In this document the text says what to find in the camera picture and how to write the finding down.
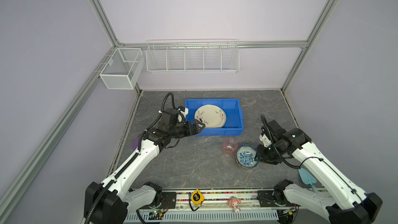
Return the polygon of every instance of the my melody figurine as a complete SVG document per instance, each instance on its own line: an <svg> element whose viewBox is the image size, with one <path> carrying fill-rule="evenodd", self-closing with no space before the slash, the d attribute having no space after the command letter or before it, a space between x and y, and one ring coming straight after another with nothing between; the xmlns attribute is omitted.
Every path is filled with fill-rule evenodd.
<svg viewBox="0 0 398 224"><path fill-rule="evenodd" d="M234 208L233 209L234 213L237 213L240 211L240 208L238 207L239 204L241 204L241 201L236 197L232 197L232 199L228 201L228 206Z"/></svg>

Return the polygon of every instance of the perforated metal strip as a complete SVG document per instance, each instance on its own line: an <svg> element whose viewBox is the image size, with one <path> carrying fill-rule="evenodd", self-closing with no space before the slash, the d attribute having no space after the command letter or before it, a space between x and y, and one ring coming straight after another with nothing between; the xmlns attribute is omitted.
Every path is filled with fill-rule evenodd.
<svg viewBox="0 0 398 224"><path fill-rule="evenodd" d="M146 222L159 222L159 220L148 220L149 211L142 213L142 217ZM228 211L169 211L162 222L232 222L242 220L278 220L276 210L242 210L238 213ZM138 223L140 220L137 214L128 215L124 223Z"/></svg>

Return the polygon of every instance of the blue and white bowl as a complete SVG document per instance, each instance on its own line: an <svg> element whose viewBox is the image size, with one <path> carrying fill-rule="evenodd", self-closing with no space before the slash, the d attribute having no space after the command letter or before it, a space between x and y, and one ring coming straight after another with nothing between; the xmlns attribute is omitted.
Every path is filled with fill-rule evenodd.
<svg viewBox="0 0 398 224"><path fill-rule="evenodd" d="M235 161L243 169L252 169L258 165L258 161L254 161L256 155L257 151L254 147L244 144L236 151Z"/></svg>

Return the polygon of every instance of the white mesh basket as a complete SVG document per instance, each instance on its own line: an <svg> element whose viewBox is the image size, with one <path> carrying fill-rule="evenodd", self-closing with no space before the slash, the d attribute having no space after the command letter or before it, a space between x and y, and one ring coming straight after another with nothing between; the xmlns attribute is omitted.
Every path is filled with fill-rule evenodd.
<svg viewBox="0 0 398 224"><path fill-rule="evenodd" d="M238 42L149 45L147 70L151 73L237 72Z"/></svg>
<svg viewBox="0 0 398 224"><path fill-rule="evenodd" d="M134 89L144 63L140 48L118 47L99 75L109 89Z"/></svg>

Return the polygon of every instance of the gray table surface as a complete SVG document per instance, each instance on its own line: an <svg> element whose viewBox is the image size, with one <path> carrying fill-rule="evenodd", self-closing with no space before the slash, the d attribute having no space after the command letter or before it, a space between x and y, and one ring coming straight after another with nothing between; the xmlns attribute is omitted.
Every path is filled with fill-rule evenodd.
<svg viewBox="0 0 398 224"><path fill-rule="evenodd" d="M167 92L144 91L119 165L133 152L134 139L157 117ZM280 91L180 91L173 92L176 106L184 106L186 99L239 99L243 110L244 130L240 136L232 136L239 145L257 147L261 134L260 114L267 120L276 120L286 131L295 128L295 122ZM166 107L172 107L169 97ZM163 149L137 177L132 185L139 188L145 182L153 182L163 189L222 189L222 188L272 188L288 179L305 186L299 173L285 164L260 163L246 170L238 167L234 157L222 152L226 136L191 136L182 138L172 149ZM299 164L295 159L289 160Z"/></svg>

